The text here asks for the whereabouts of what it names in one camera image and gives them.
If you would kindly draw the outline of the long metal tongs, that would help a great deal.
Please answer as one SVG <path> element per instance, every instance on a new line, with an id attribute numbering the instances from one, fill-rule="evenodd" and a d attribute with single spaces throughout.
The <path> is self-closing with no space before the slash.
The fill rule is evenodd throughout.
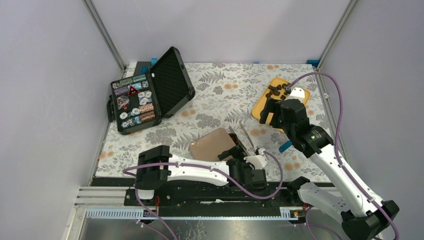
<path id="1" fill-rule="evenodd" d="M 246 151 L 248 156 L 254 156 L 258 154 L 258 148 L 255 146 L 251 136 L 248 133 L 247 127 L 242 121 L 238 123 L 231 123 L 228 126 L 230 133 L 235 134 L 239 144 Z"/>

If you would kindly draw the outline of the brown square tin lid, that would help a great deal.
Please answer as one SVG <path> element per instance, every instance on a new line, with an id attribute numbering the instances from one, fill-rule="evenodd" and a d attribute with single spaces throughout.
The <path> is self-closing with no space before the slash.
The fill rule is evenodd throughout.
<path id="1" fill-rule="evenodd" d="M 218 155 L 235 147 L 236 143 L 224 128 L 218 128 L 189 145 L 195 160 L 219 162 Z"/>

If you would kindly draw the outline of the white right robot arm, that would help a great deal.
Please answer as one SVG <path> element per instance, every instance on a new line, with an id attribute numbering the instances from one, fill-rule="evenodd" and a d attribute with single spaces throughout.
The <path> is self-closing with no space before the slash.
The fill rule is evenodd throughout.
<path id="1" fill-rule="evenodd" d="M 324 172 L 341 196 L 298 177 L 287 187 L 287 201 L 293 206 L 306 203 L 318 208 L 339 222 L 351 240 L 371 240 L 393 223 L 400 208 L 369 188 L 342 157 L 331 136 L 310 123 L 300 91 L 293 89 L 285 99 L 267 98 L 259 122 L 282 130 L 293 147 Z"/>

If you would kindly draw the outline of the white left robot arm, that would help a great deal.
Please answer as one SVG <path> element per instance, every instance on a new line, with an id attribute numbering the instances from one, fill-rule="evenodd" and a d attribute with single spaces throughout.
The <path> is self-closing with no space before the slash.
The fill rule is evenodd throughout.
<path id="1" fill-rule="evenodd" d="M 254 193 L 255 190 L 268 189 L 264 168 L 269 155 L 269 152 L 262 151 L 249 156 L 242 145 L 233 144 L 215 153 L 217 161 L 204 161 L 171 154 L 168 145 L 159 145 L 138 155 L 134 167 L 135 197 L 142 205 L 148 206 L 155 200 L 154 191 L 168 182 L 190 181 L 239 189 L 258 200 L 270 199 L 279 192 L 283 185 L 281 181 L 267 195 Z"/>

